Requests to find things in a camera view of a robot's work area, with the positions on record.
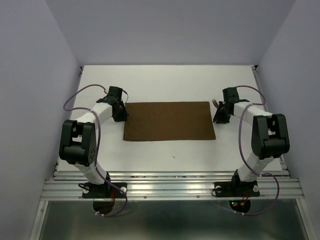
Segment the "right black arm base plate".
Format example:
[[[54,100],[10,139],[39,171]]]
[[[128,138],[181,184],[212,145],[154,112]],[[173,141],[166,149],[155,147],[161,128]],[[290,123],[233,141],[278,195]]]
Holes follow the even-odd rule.
[[[212,191],[217,198],[259,197],[260,191],[257,181],[232,183],[231,181],[217,181]]]

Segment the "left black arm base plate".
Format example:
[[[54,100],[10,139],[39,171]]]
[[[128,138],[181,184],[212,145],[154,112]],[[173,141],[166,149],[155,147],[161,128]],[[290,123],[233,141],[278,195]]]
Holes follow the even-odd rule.
[[[85,182],[78,186],[82,189],[83,199],[125,199],[123,193],[107,183],[97,185]]]

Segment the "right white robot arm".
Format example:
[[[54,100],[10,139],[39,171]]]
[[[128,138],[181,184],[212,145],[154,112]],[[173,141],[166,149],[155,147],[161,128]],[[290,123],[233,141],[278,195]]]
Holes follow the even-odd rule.
[[[242,195],[248,190],[248,183],[257,180],[268,164],[290,150],[287,120],[284,114],[273,114],[260,109],[262,103],[241,99],[239,86],[222,90],[223,101],[213,101],[217,108],[213,117],[216,124],[228,124],[232,116],[239,118],[238,148],[243,165],[237,169],[230,182],[231,192]],[[242,125],[248,123],[251,131],[251,153],[244,157],[242,150]]]

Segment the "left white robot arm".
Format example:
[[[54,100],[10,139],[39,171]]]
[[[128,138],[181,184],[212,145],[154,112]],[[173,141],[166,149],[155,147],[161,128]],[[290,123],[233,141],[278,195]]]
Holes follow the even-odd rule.
[[[67,112],[83,110],[86,113],[77,119],[67,119],[62,124],[59,158],[75,166],[87,182],[94,186],[94,191],[100,197],[111,193],[111,179],[98,163],[98,153],[102,137],[102,123],[113,119],[116,123],[126,122],[129,114],[123,102],[122,95],[128,93],[120,87],[110,86],[106,89],[99,84],[90,84],[80,89],[77,94],[89,87],[100,87],[105,96],[98,99],[92,108],[74,107],[63,109]]]

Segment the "brown cloth napkin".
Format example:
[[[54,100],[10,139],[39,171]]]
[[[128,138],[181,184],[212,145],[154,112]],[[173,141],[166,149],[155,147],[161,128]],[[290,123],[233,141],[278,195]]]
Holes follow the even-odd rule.
[[[129,142],[215,140],[208,101],[133,102],[123,139]]]

